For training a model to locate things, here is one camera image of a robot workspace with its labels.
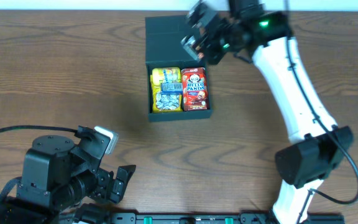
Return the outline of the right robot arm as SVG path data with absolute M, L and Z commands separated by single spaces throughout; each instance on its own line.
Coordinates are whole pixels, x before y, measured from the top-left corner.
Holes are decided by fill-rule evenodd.
M 229 18 L 205 2 L 189 11 L 195 34 L 182 39 L 197 61 L 216 65 L 227 53 L 246 51 L 245 61 L 265 78 L 280 109 L 290 145 L 275 155 L 282 178 L 268 223 L 343 223 L 335 214 L 312 215 L 308 208 L 319 187 L 348 157 L 353 134 L 328 113 L 307 75 L 286 12 L 266 12 L 258 1 L 230 1 Z

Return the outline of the red Hello Panda box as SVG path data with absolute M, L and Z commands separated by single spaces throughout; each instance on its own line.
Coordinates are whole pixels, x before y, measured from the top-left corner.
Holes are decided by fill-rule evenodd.
M 183 108 L 185 111 L 208 109 L 208 84 L 204 67 L 181 71 Z

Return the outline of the blue small candy box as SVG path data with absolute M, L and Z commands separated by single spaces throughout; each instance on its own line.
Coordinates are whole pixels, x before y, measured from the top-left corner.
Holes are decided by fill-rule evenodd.
M 181 94 L 183 91 L 182 83 L 162 83 L 161 92 L 168 94 Z

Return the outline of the dark green box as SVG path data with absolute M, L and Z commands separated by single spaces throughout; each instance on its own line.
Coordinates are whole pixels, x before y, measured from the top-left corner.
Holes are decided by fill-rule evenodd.
M 187 35 L 198 35 L 186 23 L 184 15 L 162 16 L 145 18 L 145 66 L 147 69 L 148 100 L 149 100 L 149 121 L 174 121 L 189 119 L 210 118 L 213 110 L 211 100 L 207 99 L 206 110 L 154 113 L 152 111 L 152 87 L 150 76 L 155 68 L 178 67 L 184 68 L 205 68 L 208 72 L 205 60 L 196 61 L 181 45 L 181 40 Z

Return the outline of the yellow sunflower seed bag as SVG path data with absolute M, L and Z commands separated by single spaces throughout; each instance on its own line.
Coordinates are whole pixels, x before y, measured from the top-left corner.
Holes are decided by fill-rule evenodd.
M 157 75 L 156 79 L 157 81 L 154 82 L 154 76 L 150 75 L 150 86 L 152 87 L 152 112 L 182 112 L 182 96 L 173 93 L 162 93 L 161 84 L 165 83 L 165 79 L 160 75 Z

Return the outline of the yellow Mentos bottle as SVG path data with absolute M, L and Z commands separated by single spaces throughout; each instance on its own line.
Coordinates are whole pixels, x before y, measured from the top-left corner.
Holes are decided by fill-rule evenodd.
M 161 83 L 180 83 L 180 69 L 178 67 L 154 68 L 150 81 L 153 85 L 160 85 Z

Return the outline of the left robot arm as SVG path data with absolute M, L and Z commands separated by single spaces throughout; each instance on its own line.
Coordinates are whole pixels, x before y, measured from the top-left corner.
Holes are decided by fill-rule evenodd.
M 117 172 L 100 167 L 116 146 L 116 133 L 100 126 L 72 132 L 79 143 L 58 135 L 34 139 L 22 175 L 1 190 L 0 223 L 111 222 L 107 211 L 82 200 L 119 203 L 136 166 L 120 166 Z

